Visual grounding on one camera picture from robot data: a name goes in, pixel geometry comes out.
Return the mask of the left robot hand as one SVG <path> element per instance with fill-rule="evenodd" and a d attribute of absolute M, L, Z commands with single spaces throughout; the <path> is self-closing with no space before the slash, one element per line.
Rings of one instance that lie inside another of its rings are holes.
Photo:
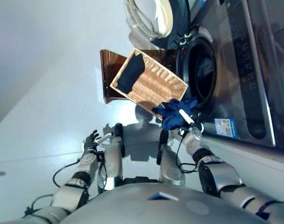
<path fill-rule="evenodd" d="M 106 140 L 109 140 L 111 137 L 111 133 L 100 136 L 97 130 L 93 130 L 92 133 L 87 136 L 82 143 L 83 152 L 97 152 L 97 147 L 103 144 Z"/>

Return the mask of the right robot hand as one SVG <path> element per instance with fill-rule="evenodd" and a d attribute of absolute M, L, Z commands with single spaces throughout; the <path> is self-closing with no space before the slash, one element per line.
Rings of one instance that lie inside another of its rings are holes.
<path fill-rule="evenodd" d="M 197 128 L 201 133 L 204 131 L 204 124 L 201 119 L 201 113 L 192 112 L 191 115 L 188 115 L 183 109 L 180 109 L 179 114 L 184 119 L 184 124 L 186 127 Z"/>

